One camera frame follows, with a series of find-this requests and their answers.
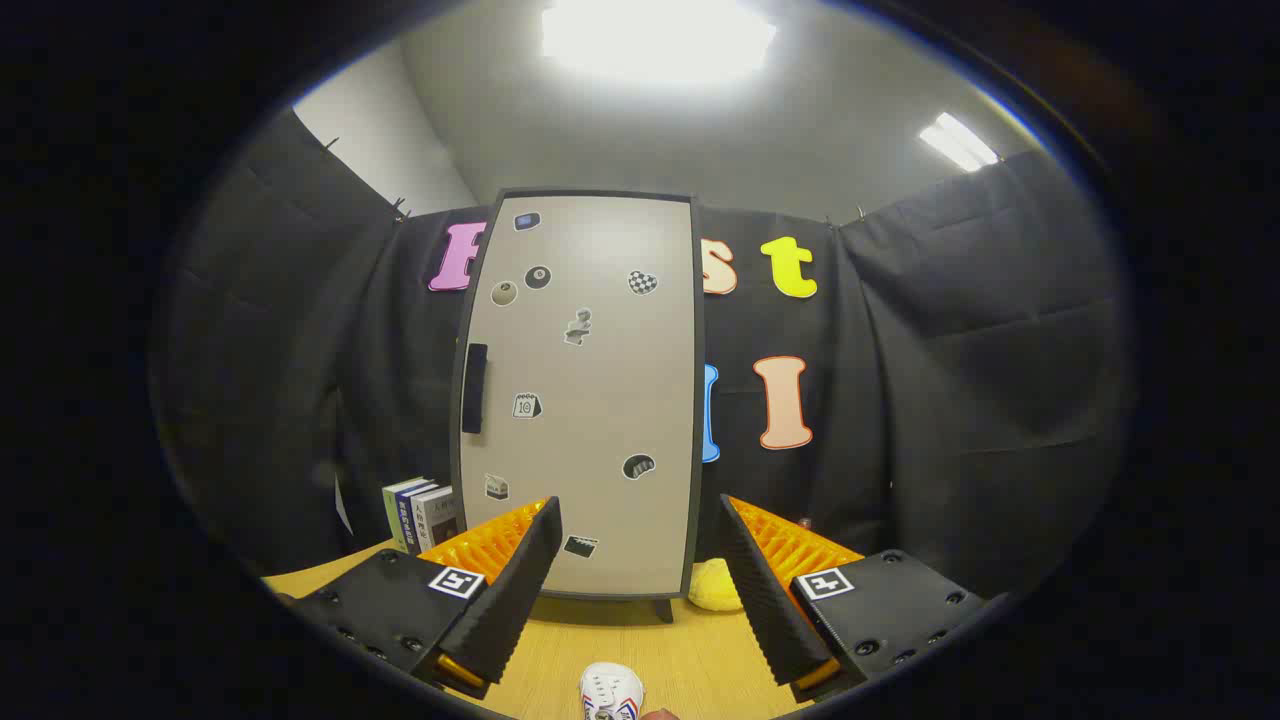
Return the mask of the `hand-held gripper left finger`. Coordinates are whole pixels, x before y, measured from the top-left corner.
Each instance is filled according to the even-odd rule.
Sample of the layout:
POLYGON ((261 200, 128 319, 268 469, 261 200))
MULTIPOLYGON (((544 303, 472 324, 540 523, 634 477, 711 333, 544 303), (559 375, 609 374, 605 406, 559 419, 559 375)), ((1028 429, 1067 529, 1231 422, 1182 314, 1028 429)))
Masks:
POLYGON ((481 700, 559 550, 559 505, 525 503, 416 556, 381 550, 285 606, 420 682, 481 700))

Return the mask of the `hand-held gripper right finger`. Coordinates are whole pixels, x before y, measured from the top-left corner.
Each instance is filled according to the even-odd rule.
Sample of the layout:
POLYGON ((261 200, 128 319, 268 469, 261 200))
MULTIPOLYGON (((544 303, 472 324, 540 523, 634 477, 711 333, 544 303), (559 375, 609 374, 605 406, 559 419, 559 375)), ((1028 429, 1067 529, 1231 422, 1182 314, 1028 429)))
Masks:
POLYGON ((863 555, 740 498, 719 505, 748 623, 772 676, 800 702, 904 674, 986 616, 983 596, 902 550, 863 555))

